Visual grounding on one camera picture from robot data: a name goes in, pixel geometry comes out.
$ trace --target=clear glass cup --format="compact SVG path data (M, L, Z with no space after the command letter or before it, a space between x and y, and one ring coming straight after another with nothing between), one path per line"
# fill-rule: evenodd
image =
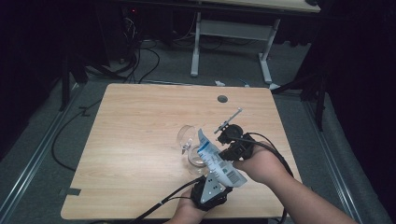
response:
M177 134L177 147L183 155L187 151L186 166L192 175L206 175L207 168L198 155L199 142L195 142L197 131L194 126L185 125Z
M206 175L207 167L201 157L198 155L199 146L195 145L188 150L188 169L192 175Z

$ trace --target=hand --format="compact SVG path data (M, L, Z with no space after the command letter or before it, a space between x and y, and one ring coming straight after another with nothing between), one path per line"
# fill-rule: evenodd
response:
M256 182L269 185L275 178L289 175L279 159L268 149L260 146L253 148L250 159L245 161L234 161L233 166L245 171L250 178Z
M177 209L174 216L167 222L167 224L183 223L183 224L198 224L202 221L207 212L198 209L190 198L191 189L183 192L178 201Z

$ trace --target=desk leg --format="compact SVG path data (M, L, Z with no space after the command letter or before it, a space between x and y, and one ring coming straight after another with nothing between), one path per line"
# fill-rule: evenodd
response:
M264 47L264 50L262 51L262 53L259 54L259 58L260 58L260 65L262 66L262 74L264 75L264 80L267 84L271 84L272 83L272 78L271 78L271 74L270 71L268 69L268 64L267 64L267 58L268 58L268 54L270 52L271 46L274 43L274 39L276 36L276 31L277 28L279 26L280 23L280 19L277 19L274 22L274 25L270 31L268 40L267 40L267 44Z
M197 22L195 25L195 46L192 54L191 76L198 77L199 67L199 39L201 35L201 12L197 12Z

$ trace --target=metal rail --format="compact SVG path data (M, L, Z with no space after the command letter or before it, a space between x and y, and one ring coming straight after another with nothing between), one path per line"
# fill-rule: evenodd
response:
M359 211L353 202L352 195L349 191L349 188L346 184L345 179L341 175L340 170L335 162L334 156L332 155L332 151L330 150L329 144L326 141L326 138L323 132L318 130L318 126L315 122L315 113L311 104L308 102L303 102L303 106L305 112L308 114L309 120L312 124L312 127L315 129L318 140L323 149L323 154L326 161L326 166L329 170L330 176L332 177L332 182L334 183L335 189L337 190L338 196L341 200L342 205L344 206L345 212L352 217L355 221L362 224L361 216L359 215Z
M0 223L8 223L24 192L27 190L29 184L32 182L33 177L35 176L35 173L40 167L41 162L46 157L50 149L50 143L53 140L56 131L61 126L64 117L70 109L70 106L78 98L79 94L82 92L82 89L83 86L79 86L78 84L74 86L70 103L67 105L64 111L60 111L56 115L55 119L47 129L46 133L43 136L43 139L35 150L35 154L29 160L28 164L20 174L11 192L8 194L6 200L0 207Z

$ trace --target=black cable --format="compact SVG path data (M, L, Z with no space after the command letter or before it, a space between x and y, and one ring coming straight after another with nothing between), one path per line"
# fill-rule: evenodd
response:
M189 39L191 39L193 37L195 37L195 35L192 35L192 36L186 37L184 39L180 39L180 40L174 40L173 43L176 44L176 45L179 45L181 47L188 47L188 46L191 46L191 45L193 45L195 43L194 39L192 41L190 41L190 43L188 43L188 44L179 44L178 42L188 41Z
M195 36L195 35L190 35L190 36L188 36L188 35L189 35L189 34L191 33L191 31L192 31L192 28L194 27L194 24L195 24L195 20L196 20L196 19L197 19L197 12L194 13L194 17L192 18L192 22L191 22L191 26L190 26L189 31L188 31L185 35L183 35L181 38L174 39L173 42L174 42L175 44L178 45L177 41L189 39L189 38Z
M277 151L275 145L274 145L267 137L265 137L264 135L262 135L262 134L260 134L260 133L248 133L248 134L255 134L255 135L258 135L258 136L262 137L263 139L267 140L267 142L268 142L269 144L271 144L271 147L273 147L274 150Z
M269 218L270 220L273 220L273 221L276 221L277 223L280 223L280 220L279 219L277 219L277 218Z
M282 218L277 223L278 224L285 223L287 216L288 216L288 212L286 211L286 208L284 208L282 213Z
M125 81L124 81L123 83L127 82L128 79L129 79L129 83L131 83L132 78L134 79L134 83L136 83L136 80L135 80L135 78L134 78L134 71L136 71L137 67L138 67L139 64L140 64L140 50L141 50L141 48L139 48L138 51L137 51L137 62L136 62L136 64L134 65L134 68L133 68L132 71L129 73L129 75L125 78Z
M149 70L145 75L143 75L140 79L139 79L139 81L137 82L137 84L140 84L141 82L142 82L142 80L146 77L146 76L148 76L152 71L154 71L157 67L158 67L158 64L160 64L160 55L158 55L158 53L157 52L155 52L154 50L152 50L152 49L145 49L145 50L148 50L148 51L151 51L152 53L154 53L156 56L157 56L157 63L155 64L155 66L151 69L151 70Z
M174 199L190 199L190 200L192 200L192 198L189 198L189 197L173 197L173 198L170 198L168 200L168 202L171 201L171 200L174 200Z
M56 154L55 154L55 144L56 144L56 141L58 140L59 135L61 135L61 133L62 133L62 131L64 130L64 128L65 128L70 122L72 122L76 117L78 117L79 115L83 114L85 111L87 111L88 109L90 109L90 108L93 107L94 105L97 105L97 104L100 103L101 101L102 101L102 100L96 101L95 103L93 103L92 105L88 106L87 108L84 108L83 111L77 113L75 116L73 116L73 118L71 118L69 121L67 121L67 122L64 124L64 126L62 126L62 128L56 133L56 135L55 135L55 137L54 137L54 139L53 139L53 141L52 141L52 145L51 145L51 155L52 155L52 158L53 158L59 165L61 165L63 168L65 168L65 169L67 169L67 170L70 170L70 171L72 171L72 172L75 172L75 171L76 171L75 168L72 168L72 167L70 167L70 166L68 166L68 165L63 164L63 163L62 163L61 161L59 161L58 158L56 157Z
M201 49L207 49L207 50L215 50L215 49L218 49L219 47L221 47L222 46L222 44L223 44L223 38L221 37L220 39L219 39L219 44L217 45L217 46L215 46L214 48L205 48L205 47L203 47L201 44L200 44L200 48Z
M253 39L250 39L245 43L238 43L238 42L227 40L227 39L224 39L223 41L227 44L233 44L233 45L238 45L238 46L245 46L245 45L254 44L254 43L258 42L258 40L253 40Z
M153 45L153 46L150 46L150 47L141 48L141 49L154 49L155 47L157 47L158 43L157 43L156 40L150 39L150 40L144 40L144 41L142 41L142 42L148 42L148 41L154 42L154 45Z
M112 224L115 223L114 221L108 221L108 220L96 220L93 222L90 222L89 224Z
M244 139L244 138L236 138L236 137L230 137L230 136L229 136L229 138L232 139L232 140L236 140L236 141L242 141L242 142L252 143L252 144L255 144L255 145L257 145L257 146L264 147L264 148L268 149L269 151L271 151L271 152L279 159L279 161L280 161L280 162L283 164L283 166L285 167L286 171L287 171L291 176L294 176L294 175L293 175L293 172L291 171L291 169L290 169L290 167L289 167L289 165L288 165L288 163L285 161L285 159L283 158L283 156L280 155L280 153L277 151L277 149L276 149L275 147L274 147L274 148L268 147L267 145L265 145L265 144L263 144L263 143L261 143L261 142L256 142L256 141L252 141L252 140L248 140L248 139Z
M141 41L136 41L134 43L134 40L138 39L141 36L141 34L142 34L142 32L137 32L136 35L134 36L134 38L132 38L127 43L126 57L128 57L128 54L130 53L131 50L134 50L136 48L136 45L138 45L139 48L140 48ZM103 76L103 75L105 75L105 76L109 76L109 77L116 78L116 79L123 79L124 80L123 83L125 83L126 79L128 79L129 76L128 77L122 77L122 76L120 76L120 73L126 72L129 69L131 69L131 68L135 69L136 68L136 61L137 61L136 56L134 55L134 53L132 53L129 63L126 66L124 66L124 67L122 67L122 68L120 68L120 69L118 69L118 70L116 70L114 72L110 71L109 69L103 67L100 64L94 64L93 62L89 62L88 64L91 65L96 70L98 70L99 72L92 71L91 69L89 69L87 67L85 67L85 71L90 73L90 74L92 74L92 75L95 75L95 76Z
M201 180L205 180L205 176L202 175L192 181L190 181L189 183L181 186L180 188L178 188L177 190L175 190L174 192L172 192L171 194L169 194L166 198L164 198L162 201L160 201L159 203L155 204L154 206L152 206L147 212L143 213L142 215L140 215L139 217L135 218L133 221L129 222L130 224L133 223L139 223L143 218L145 218L146 216L150 215L152 212L154 212L155 210L157 210L159 207L161 207L162 205L164 205L165 203L169 202L170 200L173 200L172 197L177 194L179 191L183 190L184 188L188 187L189 185L195 184Z

